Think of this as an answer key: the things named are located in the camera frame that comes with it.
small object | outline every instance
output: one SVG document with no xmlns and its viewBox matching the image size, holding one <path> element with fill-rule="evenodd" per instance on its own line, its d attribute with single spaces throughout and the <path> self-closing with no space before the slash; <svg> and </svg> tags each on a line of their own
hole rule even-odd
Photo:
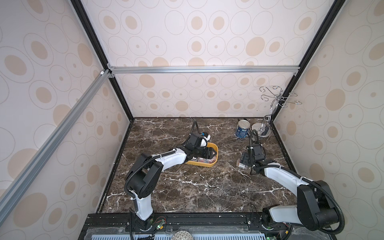
<svg viewBox="0 0 384 240">
<path fill-rule="evenodd" d="M 245 138 L 248 133 L 248 129 L 251 126 L 251 124 L 247 120 L 240 120 L 237 123 L 237 129 L 235 132 L 235 136 L 238 138 Z"/>
<path fill-rule="evenodd" d="M 236 166 L 242 169 L 251 169 L 251 166 L 248 165 L 248 153 L 243 152 L 241 157 L 236 162 Z"/>
</svg>

round metal base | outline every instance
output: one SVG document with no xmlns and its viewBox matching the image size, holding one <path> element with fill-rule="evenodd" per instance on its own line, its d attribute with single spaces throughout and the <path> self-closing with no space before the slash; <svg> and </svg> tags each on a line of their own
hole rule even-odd
<svg viewBox="0 0 384 240">
<path fill-rule="evenodd" d="M 268 130 L 265 131 L 265 128 L 267 127 L 266 124 L 263 125 L 263 132 L 261 133 L 260 132 L 260 128 L 262 127 L 262 124 L 261 122 L 257 122 L 257 123 L 254 123 L 252 125 L 252 130 L 256 130 L 257 131 L 257 135 L 259 135 L 259 138 L 266 138 L 266 137 L 269 137 L 271 135 L 271 129 L 268 127 Z"/>
</svg>

wallpaper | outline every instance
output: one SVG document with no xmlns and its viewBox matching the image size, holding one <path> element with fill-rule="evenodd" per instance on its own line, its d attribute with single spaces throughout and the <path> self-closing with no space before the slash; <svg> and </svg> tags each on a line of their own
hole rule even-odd
<svg viewBox="0 0 384 240">
<path fill-rule="evenodd" d="M 66 0 L 1 1 L 0 196 L 100 71 Z"/>
<path fill-rule="evenodd" d="M 298 65 L 333 0 L 83 0 L 113 66 Z"/>
<path fill-rule="evenodd" d="M 293 73 L 116 74 L 134 117 L 263 117 L 269 114 L 272 99 L 263 101 L 260 87 L 280 86 L 284 90 L 292 76 Z"/>
<path fill-rule="evenodd" d="M 298 172 L 331 186 L 339 240 L 383 239 L 383 75 L 384 0 L 352 0 L 293 90 L 303 105 L 275 121 Z"/>
<path fill-rule="evenodd" d="M 77 240 L 98 206 L 127 127 L 106 80 L 0 227 L 0 240 Z"/>
</svg>

metal hook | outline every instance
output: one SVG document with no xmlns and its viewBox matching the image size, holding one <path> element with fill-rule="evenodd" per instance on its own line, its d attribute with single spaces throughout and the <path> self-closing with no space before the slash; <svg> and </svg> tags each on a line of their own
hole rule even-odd
<svg viewBox="0 0 384 240">
<path fill-rule="evenodd" d="M 262 86 L 262 87 L 259 88 L 259 90 L 262 93 L 265 93 L 268 90 L 271 94 L 273 94 L 273 96 L 268 96 L 266 94 L 262 94 L 261 95 L 261 99 L 263 101 L 267 102 L 270 99 L 273 99 L 273 101 L 272 101 L 271 106 L 270 106 L 269 114 L 265 115 L 263 117 L 262 125 L 261 125 L 261 128 L 260 128 L 260 132 L 262 132 L 265 124 L 269 124 L 270 123 L 271 117 L 272 117 L 273 114 L 275 114 L 278 106 L 281 106 L 282 108 L 286 108 L 286 107 L 288 107 L 286 103 L 292 103 L 292 104 L 296 104 L 296 105 L 302 104 L 302 102 L 300 102 L 300 101 L 297 101 L 295 99 L 290 99 L 290 98 L 297 97 L 296 93 L 290 92 L 287 97 L 284 97 L 283 96 L 284 92 L 283 92 L 283 89 L 281 87 L 279 87 L 279 86 L 270 86 L 270 87 L 273 90 L 277 90 L 277 91 L 279 91 L 278 89 L 280 89 L 280 91 L 279 91 L 279 93 L 275 94 L 267 86 Z"/>
</svg>

brown marble surface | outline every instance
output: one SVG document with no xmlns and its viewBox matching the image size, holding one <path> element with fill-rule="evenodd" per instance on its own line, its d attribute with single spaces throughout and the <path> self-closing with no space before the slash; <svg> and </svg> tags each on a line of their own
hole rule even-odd
<svg viewBox="0 0 384 240">
<path fill-rule="evenodd" d="M 294 205 L 296 197 L 277 182 L 236 166 L 249 138 L 234 136 L 235 118 L 196 118 L 201 131 L 211 135 L 218 146 L 218 161 L 213 167 L 188 164 L 163 172 L 152 193 L 154 212 L 250 212 L 250 203 L 261 211 L 274 204 Z M 260 119 L 248 119 L 251 124 Z M 182 143 L 192 119 L 135 119 L 131 133 L 109 190 L 102 213 L 128 212 L 133 207 L 123 190 L 124 177 L 142 153 L 158 154 Z M 273 133 L 261 141 L 267 158 L 287 166 Z"/>
</svg>

